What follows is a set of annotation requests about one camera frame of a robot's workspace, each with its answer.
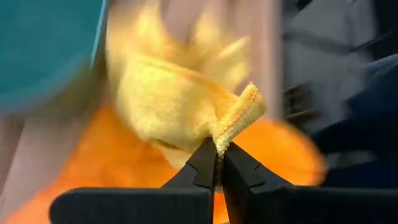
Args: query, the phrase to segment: orange cloth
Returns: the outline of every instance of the orange cloth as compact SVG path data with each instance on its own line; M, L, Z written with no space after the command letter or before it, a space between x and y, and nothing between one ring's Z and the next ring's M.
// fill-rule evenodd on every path
M234 142L268 169L297 185L317 185L325 166L305 136L281 121L257 120ZM12 214L6 224L49 224L49 206L77 187L160 187L177 173L163 154L141 141L102 106L83 133L60 177ZM215 197L214 223L228 220L223 195Z

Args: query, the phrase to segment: yellow cloth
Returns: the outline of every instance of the yellow cloth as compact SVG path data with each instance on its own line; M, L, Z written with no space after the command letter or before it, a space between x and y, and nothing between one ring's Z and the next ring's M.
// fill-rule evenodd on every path
M176 168L210 136L220 165L233 138L264 114L258 89L232 91L249 71L248 38L231 40L208 12L183 45L162 26L159 1L138 16L109 18L106 54L117 111Z

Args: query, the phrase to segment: teal fabric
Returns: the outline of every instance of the teal fabric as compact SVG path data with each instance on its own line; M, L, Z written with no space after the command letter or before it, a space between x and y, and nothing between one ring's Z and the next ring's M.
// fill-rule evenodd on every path
M28 110L93 63L105 0L0 1L0 114Z

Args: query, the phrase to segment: yellow microfiber towel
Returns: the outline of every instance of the yellow microfiber towel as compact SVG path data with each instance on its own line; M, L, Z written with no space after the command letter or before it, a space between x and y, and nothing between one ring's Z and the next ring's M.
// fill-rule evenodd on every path
M232 92L250 72L248 38L226 37L206 12L192 42L183 45L165 31L159 8L159 1L148 1L135 19L108 22L106 53L116 108L174 167L181 168L210 136L221 165L233 138L265 112L253 84L240 97Z

